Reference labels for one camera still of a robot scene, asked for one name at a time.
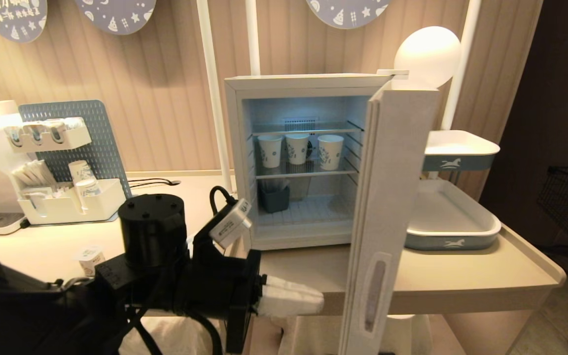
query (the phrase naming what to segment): white pole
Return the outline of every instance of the white pole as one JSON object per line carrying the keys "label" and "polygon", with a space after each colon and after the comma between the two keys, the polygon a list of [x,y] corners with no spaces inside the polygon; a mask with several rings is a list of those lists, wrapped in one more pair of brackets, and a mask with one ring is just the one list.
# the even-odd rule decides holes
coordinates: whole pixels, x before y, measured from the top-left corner
{"label": "white pole", "polygon": [[212,113],[214,114],[214,129],[216,130],[216,143],[218,144],[218,158],[220,170],[223,174],[223,187],[232,191],[232,178],[229,171],[229,159],[227,154],[227,138],[225,137],[225,124],[223,123],[223,107],[220,101],[218,89],[218,73],[216,72],[216,58],[214,56],[214,40],[212,39],[212,25],[210,24],[210,9],[207,0],[196,0],[201,25],[201,40],[205,54],[205,69],[207,81],[210,87],[212,101]]}
{"label": "white pole", "polygon": [[[453,119],[455,119],[457,101],[460,99],[460,91],[462,90],[461,85],[464,83],[464,74],[466,74],[468,58],[470,57],[470,48],[473,45],[473,38],[475,37],[475,29],[477,27],[480,7],[481,0],[470,0],[468,2],[466,22],[464,22],[464,31],[461,34],[460,65],[458,66],[455,75],[453,75],[451,88],[448,90],[448,98],[446,99],[446,107],[444,108],[444,115],[442,116],[440,130],[450,130],[453,125]],[[431,173],[428,173],[428,178],[437,179],[437,175],[437,171],[432,171]]]}
{"label": "white pole", "polygon": [[255,0],[245,0],[247,12],[248,59],[251,75],[260,75],[260,45],[257,41],[257,7]]}

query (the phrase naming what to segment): pegboard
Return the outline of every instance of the pegboard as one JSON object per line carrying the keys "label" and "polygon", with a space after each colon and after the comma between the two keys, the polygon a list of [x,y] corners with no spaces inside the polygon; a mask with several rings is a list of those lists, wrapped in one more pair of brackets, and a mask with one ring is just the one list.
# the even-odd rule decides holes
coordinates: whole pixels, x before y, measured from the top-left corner
{"label": "pegboard", "polygon": [[38,151],[36,157],[45,160],[56,181],[71,181],[68,164],[86,160],[97,179],[120,179],[124,196],[131,198],[126,173],[115,137],[102,101],[68,101],[64,103],[29,104],[19,106],[23,122],[50,118],[83,117],[91,143],[70,150]]}

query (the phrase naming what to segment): open fridge door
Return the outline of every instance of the open fridge door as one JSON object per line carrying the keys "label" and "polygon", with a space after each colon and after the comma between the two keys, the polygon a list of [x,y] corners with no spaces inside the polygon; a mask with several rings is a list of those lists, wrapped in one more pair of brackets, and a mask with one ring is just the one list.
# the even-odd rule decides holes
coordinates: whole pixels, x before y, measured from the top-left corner
{"label": "open fridge door", "polygon": [[367,106],[340,355],[377,355],[415,203],[438,90],[392,90]]}

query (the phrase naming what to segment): white mini fridge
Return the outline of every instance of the white mini fridge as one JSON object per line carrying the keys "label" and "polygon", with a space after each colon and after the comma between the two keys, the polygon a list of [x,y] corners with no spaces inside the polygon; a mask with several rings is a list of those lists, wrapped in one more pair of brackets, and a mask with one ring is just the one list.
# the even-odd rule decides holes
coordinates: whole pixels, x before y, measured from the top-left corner
{"label": "white mini fridge", "polygon": [[[244,247],[352,243],[340,355],[378,354],[439,107],[437,90],[392,90],[391,78],[306,74],[225,80],[237,191],[253,206]],[[303,164],[289,162],[285,136],[291,134],[310,135]],[[343,137],[336,169],[321,167],[322,135]],[[260,136],[282,137],[279,164],[265,160],[274,152],[261,148]],[[270,202],[262,191],[283,188],[288,206],[267,212]]]}

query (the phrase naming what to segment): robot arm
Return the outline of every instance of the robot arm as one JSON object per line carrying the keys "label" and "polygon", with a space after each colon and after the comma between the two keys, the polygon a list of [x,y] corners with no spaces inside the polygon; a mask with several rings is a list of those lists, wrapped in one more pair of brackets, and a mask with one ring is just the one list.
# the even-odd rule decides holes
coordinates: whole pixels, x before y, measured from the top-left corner
{"label": "robot arm", "polygon": [[[221,191],[227,204],[217,211]],[[319,312],[322,293],[261,276],[261,254],[246,259],[224,256],[245,227],[250,205],[219,186],[212,189],[214,217],[194,238],[190,258],[183,200],[173,195],[141,195],[119,209],[124,254],[97,265],[93,280],[42,283],[0,264],[0,354],[114,355],[122,338],[137,329],[152,354],[160,354],[141,326],[147,310],[191,317],[212,336],[207,320],[227,321],[226,349],[241,353],[251,313],[299,315]]]}

